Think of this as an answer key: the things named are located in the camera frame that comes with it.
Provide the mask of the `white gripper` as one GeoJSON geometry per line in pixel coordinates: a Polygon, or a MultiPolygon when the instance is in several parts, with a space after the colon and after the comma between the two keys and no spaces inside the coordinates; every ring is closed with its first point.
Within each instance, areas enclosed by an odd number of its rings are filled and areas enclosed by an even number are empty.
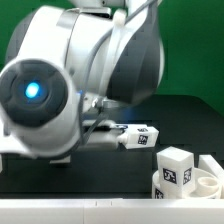
{"type": "Polygon", "coordinates": [[[126,124],[117,124],[112,120],[102,121],[90,134],[86,143],[77,142],[68,152],[50,159],[51,164],[71,162],[73,152],[114,151],[118,148],[118,136],[123,134],[126,124]]]}

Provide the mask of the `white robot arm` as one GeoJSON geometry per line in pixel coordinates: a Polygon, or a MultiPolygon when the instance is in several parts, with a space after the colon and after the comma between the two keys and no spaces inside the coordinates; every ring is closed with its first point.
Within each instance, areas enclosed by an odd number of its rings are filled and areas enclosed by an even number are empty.
{"type": "Polygon", "coordinates": [[[74,0],[24,18],[0,71],[0,154],[62,157],[107,110],[150,97],[164,69],[161,2],[74,0]]]}

